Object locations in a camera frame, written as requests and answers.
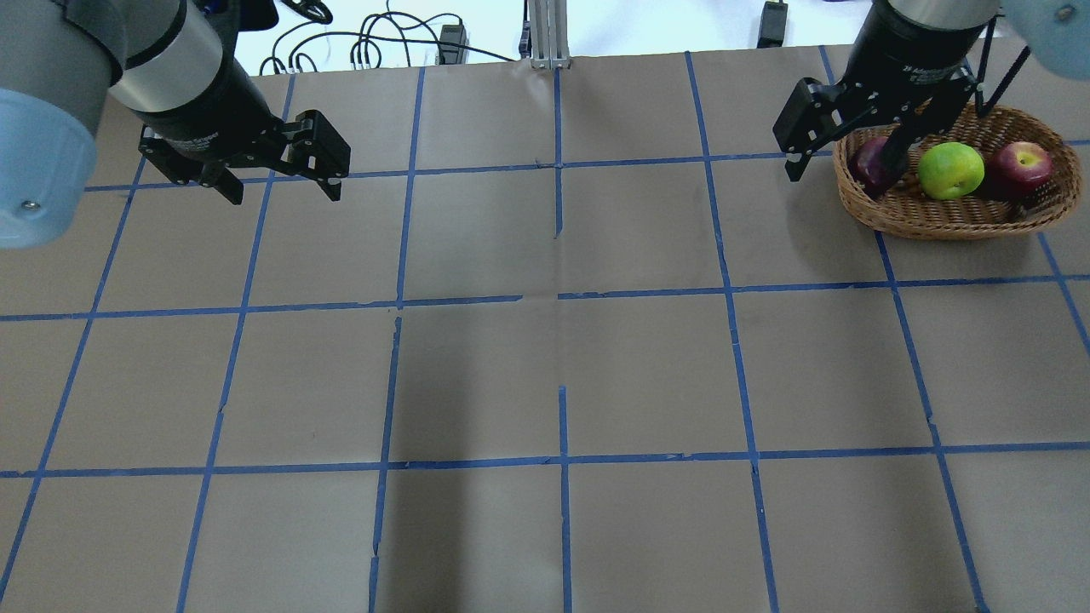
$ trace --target black cable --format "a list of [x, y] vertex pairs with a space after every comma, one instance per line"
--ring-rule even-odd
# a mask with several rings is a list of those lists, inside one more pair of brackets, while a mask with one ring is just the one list
[[[288, 67], [289, 68], [294, 68], [294, 63], [292, 61], [292, 58], [295, 56], [296, 52], [299, 52], [299, 49], [302, 48], [303, 45], [306, 45], [307, 43], [311, 43], [311, 41], [316, 40], [318, 38], [322, 38], [324, 36], [355, 36], [355, 37], [359, 37], [360, 33], [359, 32], [336, 31], [336, 32], [323, 32], [320, 34], [315, 34], [313, 36], [310, 36], [306, 39], [304, 39], [302, 43], [300, 43], [299, 45], [295, 45], [295, 47], [291, 50], [291, 52], [288, 53]], [[388, 38], [386, 36], [374, 36], [374, 35], [372, 35], [372, 36], [364, 35], [364, 36], [366, 38], [368, 38], [368, 39], [373, 38], [375, 40], [385, 40], [385, 41], [389, 41], [389, 43], [400, 43], [401, 41], [400, 38]], [[407, 40], [407, 43], [423, 44], [423, 45], [436, 45], [437, 44], [435, 40], [415, 40], [415, 39], [409, 39], [409, 40]], [[484, 55], [484, 56], [488, 56], [491, 58], [496, 58], [497, 60], [504, 60], [506, 62], [513, 62], [514, 61], [511, 58], [508, 58], [506, 56], [500, 56], [499, 53], [493, 53], [492, 51], [485, 51], [484, 49], [477, 49], [476, 47], [470, 47], [469, 45], [460, 45], [458, 43], [441, 43], [441, 45], [446, 45], [448, 47], [453, 47], [456, 49], [465, 49], [467, 51], [474, 51], [474, 52], [477, 52], [477, 53], [481, 53], [481, 55]]]
[[[314, 63], [314, 58], [312, 58], [311, 56], [308, 56], [306, 53], [296, 53], [295, 55], [295, 59], [298, 60], [300, 58], [306, 58], [307, 61], [311, 62], [311, 68], [314, 69], [314, 72], [318, 72], [318, 64]], [[303, 67], [302, 65], [299, 67], [299, 71], [303, 72]]]
[[355, 68], [356, 64], [361, 68], [383, 68], [383, 49], [378, 46], [378, 43], [368, 38], [364, 40], [364, 45], [371, 45], [375, 48], [375, 55], [378, 57], [378, 59], [375, 60], [375, 65], [368, 67], [363, 63], [363, 58], [360, 57], [360, 41], [356, 40], [355, 44], [352, 45], [352, 48], [348, 51], [348, 61], [352, 62], [352, 68]]
[[272, 62], [272, 70], [276, 71], [276, 74], [280, 74], [280, 71], [288, 72], [288, 67], [283, 65], [282, 61], [274, 57], [268, 57], [262, 61], [262, 65], [257, 69], [258, 76], [265, 74], [265, 64], [269, 62]]
[[280, 0], [286, 7], [311, 23], [329, 25], [334, 23], [334, 13], [322, 0]]
[[[401, 24], [399, 24], [397, 22], [397, 20], [395, 20], [393, 17], [409, 17], [409, 19], [415, 21], [416, 25], [415, 26], [411, 26], [411, 27], [402, 27]], [[390, 23], [393, 24], [393, 27], [398, 28], [398, 33], [401, 34], [401, 41], [402, 41], [402, 44], [404, 45], [404, 48], [405, 48], [405, 63], [408, 65], [410, 65], [410, 67], [412, 67], [412, 58], [409, 55], [409, 41], [408, 41], [408, 39], [405, 37], [405, 31], [413, 29], [413, 28], [416, 28], [416, 27], [424, 27], [425, 29], [427, 29], [428, 34], [432, 35], [432, 38], [435, 39], [435, 44], [436, 45], [439, 44], [439, 37], [438, 37], [438, 35], [435, 34], [435, 31], [432, 29], [432, 26], [427, 25], [427, 21], [424, 21], [424, 20], [422, 20], [422, 19], [420, 19], [420, 17], [417, 17], [415, 15], [410, 15], [409, 13], [403, 13], [401, 11], [387, 11], [386, 13], [377, 15], [377, 19], [375, 19], [375, 21], [371, 22], [371, 26], [367, 28], [367, 36], [371, 36], [371, 32], [375, 28], [375, 24], [378, 23], [379, 19], [386, 19], [386, 20], [388, 20]], [[360, 25], [360, 35], [363, 36], [363, 24]], [[366, 51], [367, 51], [367, 49], [364, 48], [364, 56], [366, 56]]]
[[[360, 40], [358, 43], [362, 43], [363, 41], [364, 28], [366, 27], [366, 29], [367, 29], [367, 34], [366, 35], [371, 36], [371, 31], [375, 28], [375, 24], [377, 24], [379, 20], [386, 20], [386, 21], [390, 22], [391, 24], [393, 24], [393, 27], [397, 28], [398, 34], [401, 35], [401, 44], [402, 44], [402, 46], [404, 47], [404, 50], [405, 50], [405, 64], [411, 67], [412, 65], [412, 57], [409, 53], [409, 43], [405, 41], [405, 39], [408, 38], [408, 36], [405, 36], [405, 31], [401, 28], [401, 26], [398, 24], [398, 22], [395, 21], [393, 17], [389, 13], [377, 13], [377, 14], [373, 13], [373, 14], [370, 14], [366, 17], [364, 17], [363, 19], [363, 23], [360, 24]], [[371, 63], [370, 49], [366, 46], [364, 46], [362, 50], [363, 50], [363, 58], [360, 60], [360, 63], [366, 62], [366, 63], [370, 64]]]
[[[299, 29], [301, 27], [306, 27], [308, 25], [314, 25], [315, 23], [316, 22], [303, 22], [303, 23], [301, 23], [299, 25], [295, 25], [295, 26], [289, 28], [287, 32], [284, 32], [280, 36], [277, 36], [276, 41], [272, 43], [272, 51], [269, 53], [269, 57], [265, 58], [265, 61], [262, 62], [262, 67], [264, 68], [265, 67], [265, 62], [267, 62], [269, 60], [272, 60], [272, 71], [276, 74], [280, 74], [281, 71], [288, 72], [288, 69], [284, 68], [283, 62], [280, 61], [279, 59], [277, 59], [277, 57], [276, 57], [276, 48], [277, 48], [277, 46], [280, 45], [280, 41], [283, 40], [283, 38], [286, 36], [288, 36], [289, 34], [291, 34], [292, 32], [295, 32], [296, 29]], [[261, 74], [261, 73], [262, 73], [261, 69], [258, 69], [257, 74]]]

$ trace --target blue tape line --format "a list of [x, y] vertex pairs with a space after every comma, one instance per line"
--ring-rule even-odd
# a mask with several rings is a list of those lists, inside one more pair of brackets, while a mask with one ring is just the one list
[[590, 161], [566, 161], [565, 168], [602, 168], [609, 166], [652, 166], [659, 164], [691, 164], [704, 161], [703, 157], [651, 157], [642, 159], [600, 159]]
[[697, 287], [687, 289], [634, 289], [620, 291], [579, 291], [557, 295], [558, 300], [595, 300], [601, 298], [650, 298], [656, 296], [706, 296], [725, 293], [722, 287]]
[[427, 175], [472, 175], [477, 172], [520, 172], [524, 170], [541, 170], [553, 168], [552, 164], [514, 164], [510, 166], [470, 166], [467, 168], [422, 168], [414, 170], [416, 176]]
[[560, 70], [553, 70], [553, 132], [555, 137], [555, 143], [553, 144], [554, 155], [556, 156], [556, 168], [554, 173], [556, 175], [556, 235], [560, 236], [564, 231], [564, 179], [560, 173], [564, 169], [564, 155], [562, 155], [562, 137], [561, 137], [561, 122], [560, 122]]
[[730, 289], [734, 293], [759, 293], [775, 291], [827, 291], [833, 289], [872, 289], [877, 287], [889, 287], [886, 281], [858, 281], [838, 284], [780, 284], [780, 285], [750, 285], [738, 286]]
[[[291, 109], [291, 99], [295, 92], [295, 75], [288, 80], [288, 93], [284, 96], [283, 108], [280, 118], [286, 119]], [[219, 410], [216, 412], [216, 423], [211, 431], [211, 441], [208, 443], [208, 457], [205, 461], [204, 476], [201, 479], [201, 493], [197, 496], [196, 510], [193, 514], [193, 528], [190, 532], [190, 543], [185, 552], [185, 565], [182, 568], [182, 580], [178, 589], [177, 613], [185, 610], [185, 600], [189, 597], [190, 579], [193, 575], [193, 561], [196, 558], [197, 543], [201, 539], [201, 525], [204, 521], [205, 504], [208, 500], [208, 489], [211, 485], [213, 469], [216, 466], [216, 452], [219, 448], [219, 435], [223, 428], [223, 409], [227, 407], [228, 398], [231, 394], [231, 384], [234, 381], [234, 369], [239, 358], [239, 348], [242, 345], [242, 333], [246, 325], [246, 310], [250, 305], [250, 295], [254, 285], [254, 273], [257, 269], [257, 256], [261, 253], [262, 236], [265, 231], [265, 218], [268, 213], [269, 196], [272, 193], [272, 183], [276, 172], [268, 171], [265, 178], [265, 193], [262, 197], [262, 207], [257, 214], [257, 224], [254, 228], [254, 240], [250, 248], [250, 261], [246, 266], [246, 279], [242, 288], [242, 303], [239, 308], [239, 318], [234, 327], [234, 338], [231, 342], [231, 353], [227, 361], [227, 372], [223, 375], [223, 387], [220, 393]]]
[[61, 320], [89, 320], [90, 313], [45, 313], [35, 315], [0, 315], [3, 322], [53, 322]]
[[1015, 284], [1043, 284], [1056, 280], [1054, 277], [1030, 276], [1030, 277], [984, 277], [979, 279], [924, 279], [917, 281], [897, 281], [898, 287], [954, 287], [969, 285], [1015, 285]]
[[928, 429], [931, 431], [931, 442], [934, 446], [935, 458], [938, 460], [938, 471], [943, 479], [943, 489], [946, 491], [946, 501], [950, 507], [950, 516], [954, 519], [954, 530], [957, 533], [957, 541], [961, 548], [961, 558], [965, 561], [966, 572], [969, 575], [969, 586], [972, 588], [972, 596], [977, 602], [977, 609], [981, 613], [989, 613], [988, 604], [984, 602], [984, 594], [980, 588], [980, 577], [977, 575], [977, 565], [972, 558], [972, 551], [969, 548], [969, 538], [961, 521], [961, 510], [954, 492], [954, 481], [950, 479], [949, 468], [946, 466], [946, 455], [943, 450], [942, 437], [938, 435], [938, 426], [934, 422], [934, 412], [931, 407], [931, 396], [928, 394], [928, 386], [923, 381], [923, 370], [920, 368], [919, 354], [916, 350], [916, 342], [912, 340], [912, 330], [908, 325], [908, 316], [905, 314], [905, 303], [900, 297], [897, 277], [894, 274], [893, 263], [889, 260], [889, 251], [886, 249], [885, 238], [882, 232], [874, 232], [874, 240], [877, 242], [879, 253], [882, 255], [882, 265], [885, 268], [886, 278], [889, 280], [889, 292], [893, 295], [894, 306], [897, 310], [897, 318], [900, 322], [901, 335], [905, 337], [905, 348], [908, 350], [909, 361], [912, 364], [912, 375], [916, 377], [916, 387], [920, 394], [920, 402], [923, 405], [923, 413], [928, 420]]
[[197, 540], [201, 538], [201, 524], [204, 521], [204, 509], [208, 503], [208, 489], [211, 485], [213, 467], [216, 466], [216, 449], [219, 447], [219, 433], [223, 428], [223, 411], [216, 413], [216, 425], [211, 431], [211, 443], [208, 444], [208, 458], [205, 460], [204, 477], [201, 479], [201, 493], [197, 495], [196, 510], [193, 513], [193, 528], [190, 530], [190, 543], [185, 550], [185, 565], [182, 567], [182, 582], [178, 588], [178, 606], [175, 613], [185, 611], [185, 599], [190, 593], [190, 579], [193, 576], [193, 561], [197, 554]]
[[165, 466], [148, 468], [62, 468], [46, 470], [46, 477], [169, 477], [182, 474], [204, 474], [197, 466]]
[[[985, 443], [943, 446], [945, 454], [1018, 454], [1034, 452], [1087, 452], [1090, 441], [1051, 441], [1039, 443]], [[934, 447], [861, 447], [828, 449], [775, 449], [760, 452], [761, 459], [824, 459], [886, 456], [919, 456], [935, 453]], [[742, 461], [749, 452], [703, 452], [675, 454], [616, 454], [583, 456], [523, 456], [467, 460], [355, 461], [331, 464], [238, 465], [215, 466], [213, 474], [295, 474], [307, 472], [370, 472], [387, 470], [469, 470], [564, 464], [662, 464], [686, 461]], [[141, 468], [73, 468], [47, 469], [45, 479], [94, 477], [154, 477], [203, 474], [199, 466]], [[34, 470], [0, 471], [0, 479], [33, 479]]]
[[836, 83], [836, 76], [833, 75], [833, 64], [828, 61], [828, 51], [825, 50], [824, 45], [819, 45], [818, 52], [821, 53], [821, 63], [825, 67], [825, 81], [833, 85]]
[[278, 464], [271, 466], [243, 465], [217, 466], [213, 474], [298, 474], [305, 472], [367, 472], [382, 470], [378, 461], [349, 461], [337, 464]]
[[1049, 244], [1049, 239], [1045, 238], [1043, 233], [1037, 236], [1038, 241], [1041, 243], [1041, 249], [1044, 251], [1044, 256], [1049, 259], [1049, 266], [1052, 267], [1052, 273], [1054, 277], [1052, 280], [1059, 285], [1059, 291], [1064, 295], [1064, 301], [1067, 302], [1067, 310], [1071, 313], [1071, 321], [1075, 322], [1075, 328], [1079, 333], [1079, 338], [1082, 340], [1082, 347], [1086, 349], [1087, 354], [1090, 356], [1090, 335], [1087, 335], [1087, 326], [1082, 322], [1082, 316], [1079, 315], [1079, 308], [1075, 304], [1075, 297], [1071, 296], [1071, 288], [1067, 287], [1067, 281], [1064, 279], [1063, 273], [1059, 271], [1059, 263], [1056, 261], [1055, 254], [1052, 253], [1052, 245]]
[[409, 173], [405, 175], [405, 207], [401, 218], [401, 251], [398, 255], [398, 310], [405, 299], [405, 263], [409, 260], [409, 226], [412, 221], [412, 192], [416, 182], [416, 144], [420, 140], [420, 111], [424, 99], [424, 69], [416, 77], [416, 103], [412, 113], [412, 140], [409, 143]]
[[238, 315], [238, 306], [210, 306], [207, 309], [148, 309], [144, 311], [106, 311], [95, 313], [96, 320], [120, 320], [128, 317], [184, 317], [191, 315]]
[[392, 300], [375, 302], [315, 302], [310, 304], [265, 304], [247, 306], [247, 313], [289, 313], [295, 311], [352, 311], [358, 309], [391, 309], [397, 306]]
[[522, 296], [475, 296], [469, 298], [422, 298], [405, 300], [405, 308], [412, 306], [446, 306], [450, 304], [493, 304], [497, 302], [518, 302]]
[[1006, 454], [1025, 452], [1086, 452], [1090, 441], [1053, 443], [995, 443], [984, 445], [952, 445], [943, 447], [947, 454]]
[[560, 546], [564, 572], [564, 611], [571, 613], [571, 489], [568, 465], [568, 387], [560, 386]]
[[723, 275], [723, 287], [727, 301], [727, 320], [730, 325], [730, 345], [735, 356], [735, 371], [738, 376], [738, 393], [741, 400], [742, 422], [746, 425], [746, 449], [749, 454], [750, 474], [753, 481], [753, 503], [756, 512], [758, 533], [761, 539], [761, 557], [764, 562], [764, 576], [768, 590], [768, 605], [772, 613], [779, 613], [779, 598], [776, 592], [776, 577], [772, 564], [772, 546], [768, 542], [768, 524], [764, 512], [764, 491], [761, 485], [760, 455], [756, 437], [753, 433], [753, 416], [750, 412], [749, 388], [746, 384], [746, 364], [742, 360], [741, 342], [738, 338], [738, 322], [735, 311], [735, 298], [731, 291], [730, 272], [723, 243], [723, 228], [719, 225], [719, 205], [715, 193], [715, 176], [712, 173], [712, 159], [707, 145], [707, 127], [704, 122], [704, 109], [700, 101], [700, 87], [697, 84], [697, 72], [692, 65], [692, 53], [685, 52], [686, 69], [689, 72], [689, 85], [692, 88], [692, 100], [697, 109], [697, 123], [700, 128], [700, 147], [704, 156], [704, 176], [707, 180], [707, 196], [712, 207], [712, 228], [715, 232], [715, 249], [719, 257], [719, 272]]
[[[416, 99], [417, 108], [420, 98]], [[386, 514], [386, 479], [389, 474], [390, 440], [393, 433], [393, 400], [398, 390], [398, 362], [401, 356], [401, 317], [393, 320], [393, 342], [390, 349], [390, 374], [386, 383], [386, 417], [383, 420], [383, 453], [378, 472], [378, 489], [375, 494], [375, 527], [371, 541], [371, 577], [367, 593], [370, 594], [368, 613], [375, 611], [375, 597], [378, 593], [378, 548], [383, 542], [383, 521]]]
[[[133, 184], [140, 183], [141, 175], [144, 173], [144, 166], [147, 160], [141, 157], [140, 161], [136, 164], [136, 173], [133, 176]], [[72, 386], [75, 384], [76, 373], [80, 371], [80, 361], [83, 359], [83, 352], [87, 348], [87, 339], [90, 337], [90, 327], [95, 323], [94, 315], [98, 311], [98, 305], [102, 300], [102, 292], [106, 289], [106, 280], [110, 276], [110, 271], [113, 268], [113, 261], [118, 254], [118, 245], [121, 244], [121, 235], [125, 230], [125, 224], [129, 220], [129, 213], [132, 211], [133, 199], [136, 196], [135, 189], [129, 190], [129, 196], [125, 197], [125, 206], [121, 211], [121, 218], [118, 220], [118, 229], [113, 232], [113, 241], [110, 243], [110, 252], [106, 256], [106, 263], [102, 265], [102, 274], [98, 278], [98, 286], [95, 289], [95, 298], [92, 302], [90, 312], [87, 314], [87, 323], [83, 326], [83, 334], [80, 336], [80, 345], [76, 346], [75, 357], [72, 359], [72, 366], [69, 369], [68, 378], [64, 381], [64, 390], [61, 393], [61, 399], [57, 406], [57, 412], [53, 414], [52, 424], [49, 426], [49, 434], [46, 436], [45, 447], [41, 449], [41, 456], [38, 460], [38, 467], [34, 473], [34, 481], [31, 483], [31, 492], [26, 496], [26, 504], [23, 506], [23, 515], [19, 520], [19, 528], [15, 531], [15, 539], [12, 542], [11, 550], [8, 552], [8, 561], [4, 563], [3, 575], [0, 575], [0, 603], [3, 602], [4, 593], [8, 591], [8, 582], [11, 580], [11, 573], [15, 567], [15, 558], [19, 556], [19, 548], [23, 543], [23, 537], [26, 534], [26, 526], [31, 520], [31, 512], [34, 510], [34, 503], [38, 497], [38, 488], [41, 486], [41, 480], [46, 474], [46, 465], [49, 462], [49, 455], [53, 450], [53, 443], [57, 442], [57, 433], [61, 426], [61, 420], [64, 418], [64, 410], [68, 408], [69, 397], [72, 395]]]
[[924, 456], [934, 447], [867, 447], [860, 449], [785, 449], [761, 452], [761, 459], [867, 458], [887, 456]]
[[661, 464], [674, 461], [736, 461], [749, 459], [749, 452], [719, 452], [701, 454], [603, 454], [570, 456], [568, 458], [568, 464]]

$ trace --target woven basket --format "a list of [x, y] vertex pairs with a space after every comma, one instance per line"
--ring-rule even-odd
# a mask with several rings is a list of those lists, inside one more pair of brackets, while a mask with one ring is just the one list
[[[1059, 221], [1079, 204], [1082, 189], [1078, 156], [1063, 139], [1038, 119], [1014, 108], [997, 106], [978, 118], [966, 107], [949, 133], [931, 135], [909, 152], [905, 178], [877, 201], [863, 193], [849, 171], [856, 151], [874, 136], [889, 134], [894, 127], [852, 132], [836, 143], [833, 156], [840, 201], [856, 219], [875, 230], [910, 239], [976, 240], [1025, 235]], [[936, 201], [920, 189], [916, 168], [922, 152], [946, 141], [974, 147], [984, 159], [1015, 141], [1038, 143], [1052, 156], [1053, 176], [1030, 196], [1013, 202], [967, 195]]]

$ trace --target blue tape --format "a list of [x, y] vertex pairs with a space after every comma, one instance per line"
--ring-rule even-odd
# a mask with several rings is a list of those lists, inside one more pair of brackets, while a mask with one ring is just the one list
[[818, 52], [821, 53], [821, 63], [825, 68], [825, 81], [829, 85], [833, 85], [836, 83], [836, 76], [833, 75], [833, 64], [828, 61], [828, 51], [825, 49], [824, 45], [819, 45]]
[[775, 291], [827, 291], [833, 289], [871, 289], [876, 287], [889, 287], [886, 281], [858, 281], [837, 284], [782, 284], [782, 285], [751, 285], [730, 288], [734, 293], [758, 293]]
[[564, 576], [564, 611], [571, 613], [571, 489], [568, 465], [568, 387], [561, 385], [558, 394], [560, 424], [560, 548]]
[[[420, 97], [416, 98], [416, 105], [419, 109]], [[383, 522], [386, 515], [386, 480], [389, 474], [390, 440], [393, 433], [393, 401], [398, 390], [398, 362], [401, 356], [401, 325], [402, 320], [399, 316], [393, 321], [393, 342], [390, 349], [390, 374], [386, 383], [386, 417], [383, 420], [382, 468], [378, 472], [378, 489], [375, 494], [375, 526], [371, 541], [371, 576], [367, 585], [367, 593], [371, 594], [367, 611], [371, 613], [374, 613], [375, 611], [375, 597], [378, 593], [378, 548], [383, 542]]]
[[1052, 253], [1049, 239], [1043, 233], [1038, 235], [1037, 238], [1041, 243], [1041, 249], [1044, 251], [1044, 256], [1049, 260], [1049, 266], [1052, 268], [1052, 274], [1054, 275], [1052, 280], [1059, 285], [1059, 291], [1063, 292], [1064, 301], [1067, 302], [1067, 310], [1071, 313], [1071, 321], [1075, 323], [1075, 328], [1082, 340], [1082, 347], [1086, 349], [1087, 356], [1090, 356], [1090, 335], [1087, 335], [1087, 326], [1082, 322], [1082, 316], [1079, 315], [1079, 308], [1075, 304], [1075, 297], [1071, 296], [1071, 289], [1067, 287], [1064, 274], [1059, 271], [1059, 263], [1056, 262], [1056, 256]]
[[89, 320], [90, 313], [44, 313], [35, 315], [0, 315], [3, 322], [53, 322], [62, 320]]
[[692, 100], [697, 109], [697, 123], [700, 128], [700, 147], [704, 156], [704, 176], [707, 180], [707, 196], [712, 207], [712, 228], [715, 232], [715, 249], [719, 257], [719, 272], [723, 275], [723, 287], [727, 301], [727, 320], [730, 325], [730, 345], [735, 354], [735, 371], [738, 376], [738, 393], [741, 399], [742, 422], [746, 425], [746, 448], [749, 454], [750, 474], [753, 481], [753, 503], [756, 512], [758, 533], [761, 539], [761, 557], [764, 562], [764, 576], [768, 590], [768, 605], [772, 613], [779, 613], [779, 598], [776, 592], [776, 577], [772, 564], [772, 546], [768, 542], [768, 525], [764, 512], [764, 492], [761, 485], [760, 455], [756, 437], [753, 433], [753, 417], [750, 412], [749, 388], [746, 384], [746, 365], [742, 360], [741, 342], [738, 339], [738, 322], [735, 312], [735, 298], [730, 284], [730, 272], [723, 244], [723, 228], [719, 225], [719, 205], [715, 193], [715, 177], [712, 173], [712, 159], [707, 145], [707, 127], [704, 122], [704, 109], [700, 101], [700, 87], [697, 85], [697, 72], [692, 65], [692, 53], [685, 52], [686, 68], [689, 72], [689, 85], [692, 88]]
[[493, 304], [497, 302], [518, 302], [522, 296], [475, 296], [468, 298], [422, 298], [405, 300], [405, 308], [412, 306], [447, 306], [450, 304]]
[[969, 285], [1015, 285], [1052, 283], [1055, 278], [1045, 276], [1031, 277], [984, 277], [979, 279], [925, 279], [917, 281], [897, 281], [898, 287], [954, 287]]
[[952, 445], [943, 447], [947, 454], [1009, 454], [1026, 452], [1086, 452], [1090, 441], [1068, 441], [1055, 443], [996, 443], [985, 445]]
[[[291, 109], [291, 99], [295, 92], [295, 75], [288, 80], [288, 94], [284, 97], [283, 109], [280, 118], [286, 119]], [[205, 504], [208, 500], [208, 489], [211, 484], [214, 468], [216, 466], [216, 452], [219, 448], [219, 435], [223, 428], [223, 409], [227, 407], [228, 398], [231, 394], [231, 384], [234, 381], [234, 369], [239, 358], [239, 348], [242, 345], [242, 333], [246, 325], [246, 309], [250, 305], [250, 295], [254, 285], [254, 273], [257, 268], [257, 255], [261, 252], [262, 236], [265, 231], [265, 217], [268, 213], [269, 196], [272, 193], [272, 183], [276, 172], [268, 171], [265, 178], [265, 193], [262, 197], [262, 207], [257, 214], [257, 224], [254, 228], [254, 240], [250, 249], [250, 262], [246, 267], [246, 279], [242, 288], [242, 303], [239, 308], [239, 318], [234, 327], [234, 338], [231, 342], [231, 353], [227, 361], [227, 372], [223, 375], [223, 387], [220, 392], [219, 410], [216, 412], [216, 423], [211, 431], [211, 441], [208, 443], [208, 457], [205, 460], [204, 476], [201, 479], [201, 493], [197, 496], [196, 510], [193, 514], [193, 528], [190, 532], [190, 543], [185, 552], [185, 565], [182, 568], [182, 580], [178, 589], [177, 613], [185, 610], [185, 599], [189, 597], [190, 578], [193, 574], [193, 561], [196, 557], [197, 542], [201, 538], [201, 525], [204, 521]]]
[[561, 130], [562, 124], [560, 122], [560, 70], [553, 71], [553, 132], [556, 139], [553, 144], [554, 155], [556, 157], [556, 168], [554, 173], [556, 175], [556, 237], [560, 236], [564, 231], [564, 179], [560, 173], [564, 169], [564, 155], [562, 155], [562, 137]]
[[761, 459], [867, 458], [888, 456], [925, 456], [934, 447], [867, 447], [859, 449], [785, 449], [761, 452]]
[[208, 502], [208, 489], [211, 485], [213, 467], [216, 466], [216, 450], [219, 448], [219, 433], [223, 428], [223, 411], [216, 413], [216, 424], [211, 430], [211, 442], [208, 444], [208, 457], [202, 470], [201, 493], [197, 495], [197, 507], [193, 513], [193, 528], [190, 530], [190, 542], [185, 550], [185, 564], [182, 566], [182, 581], [178, 588], [178, 606], [175, 613], [185, 611], [185, 599], [190, 593], [190, 579], [193, 576], [193, 561], [197, 554], [197, 541], [201, 538], [201, 525], [204, 522], [204, 509]]
[[416, 145], [420, 140], [420, 111], [424, 99], [424, 69], [416, 77], [416, 103], [412, 113], [412, 140], [409, 143], [409, 172], [405, 175], [405, 206], [401, 218], [401, 251], [398, 255], [398, 310], [405, 299], [405, 263], [409, 260], [409, 226], [412, 221], [412, 192], [416, 182]]
[[595, 300], [601, 298], [650, 298], [656, 296], [706, 296], [725, 293], [720, 287], [697, 287], [687, 289], [634, 289], [620, 291], [579, 291], [557, 295], [558, 300]]
[[608, 166], [652, 166], [659, 164], [692, 164], [704, 161], [703, 157], [652, 157], [643, 159], [602, 159], [591, 161], [566, 161], [565, 168], [602, 168]]
[[942, 437], [938, 435], [938, 426], [934, 422], [934, 413], [931, 407], [931, 396], [928, 394], [928, 386], [923, 381], [923, 370], [920, 368], [919, 354], [916, 351], [916, 342], [912, 340], [912, 330], [908, 325], [908, 316], [905, 314], [905, 303], [900, 298], [897, 277], [894, 274], [893, 263], [889, 260], [889, 251], [886, 249], [885, 238], [882, 232], [874, 232], [874, 240], [877, 242], [879, 253], [882, 255], [882, 265], [889, 281], [889, 292], [893, 295], [894, 306], [897, 310], [897, 320], [900, 322], [901, 335], [905, 337], [905, 348], [908, 350], [909, 361], [912, 364], [912, 375], [916, 377], [916, 387], [920, 394], [920, 402], [923, 405], [923, 413], [928, 420], [928, 428], [931, 431], [931, 442], [934, 446], [935, 458], [938, 461], [938, 472], [942, 474], [943, 489], [946, 491], [946, 502], [950, 507], [950, 516], [954, 519], [954, 531], [957, 533], [958, 544], [961, 548], [961, 558], [965, 562], [966, 572], [969, 574], [969, 587], [972, 589], [977, 609], [981, 613], [989, 613], [988, 604], [984, 602], [984, 593], [980, 588], [980, 577], [977, 575], [977, 565], [972, 558], [972, 551], [969, 548], [969, 538], [961, 521], [961, 510], [958, 506], [957, 495], [954, 492], [954, 482], [950, 479], [949, 468], [946, 466], [946, 455], [943, 450]]
[[[140, 178], [144, 172], [145, 164], [146, 160], [141, 157], [140, 163], [136, 164], [136, 173], [133, 177], [133, 184], [140, 183]], [[98, 278], [98, 286], [95, 289], [95, 299], [92, 302], [90, 312], [87, 314], [87, 323], [83, 326], [83, 334], [80, 336], [80, 344], [76, 346], [75, 357], [72, 359], [72, 368], [69, 369], [69, 375], [64, 382], [64, 390], [61, 393], [61, 399], [60, 402], [58, 402], [57, 412], [53, 414], [53, 421], [49, 428], [49, 434], [46, 436], [45, 447], [41, 449], [41, 457], [38, 460], [38, 467], [34, 473], [34, 481], [31, 483], [31, 492], [27, 494], [26, 504], [23, 506], [23, 515], [20, 517], [19, 528], [15, 531], [15, 539], [8, 553], [8, 561], [4, 563], [3, 575], [0, 575], [0, 603], [3, 602], [4, 593], [8, 591], [8, 582], [11, 580], [12, 569], [15, 567], [15, 558], [19, 556], [19, 549], [23, 543], [23, 537], [26, 534], [26, 525], [31, 520], [31, 512], [34, 510], [34, 503], [38, 497], [38, 488], [41, 486], [41, 480], [45, 478], [46, 465], [49, 462], [49, 455], [52, 453], [53, 443], [57, 442], [57, 432], [60, 430], [61, 420], [64, 418], [64, 410], [68, 408], [69, 397], [72, 395], [72, 386], [75, 383], [76, 373], [80, 371], [80, 361], [83, 359], [83, 352], [87, 348], [87, 338], [90, 336], [90, 328], [95, 323], [94, 315], [98, 311], [99, 302], [102, 300], [106, 280], [109, 278], [110, 271], [113, 267], [113, 261], [118, 254], [118, 245], [121, 244], [121, 235], [125, 230], [125, 224], [129, 220], [129, 213], [132, 211], [133, 199], [135, 195], [135, 189], [130, 189], [129, 196], [125, 199], [125, 206], [121, 211], [121, 218], [118, 220], [118, 229], [113, 233], [113, 242], [110, 243], [110, 252], [106, 256], [106, 263], [102, 266], [102, 274]]]
[[521, 172], [524, 170], [541, 170], [553, 168], [552, 164], [514, 164], [510, 166], [470, 166], [465, 168], [427, 168], [417, 169], [413, 173], [416, 176], [427, 175], [472, 175], [477, 172]]
[[165, 466], [149, 468], [64, 468], [46, 470], [45, 477], [175, 477], [184, 474], [204, 474], [205, 469], [197, 466]]

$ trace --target table surface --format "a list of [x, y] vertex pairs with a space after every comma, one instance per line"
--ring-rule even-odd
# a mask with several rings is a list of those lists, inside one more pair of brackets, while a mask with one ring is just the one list
[[[1090, 610], [1090, 207], [912, 242], [788, 182], [846, 57], [258, 80], [338, 203], [166, 183], [111, 104], [0, 253], [0, 612]], [[1088, 94], [1007, 101], [1088, 169]]]

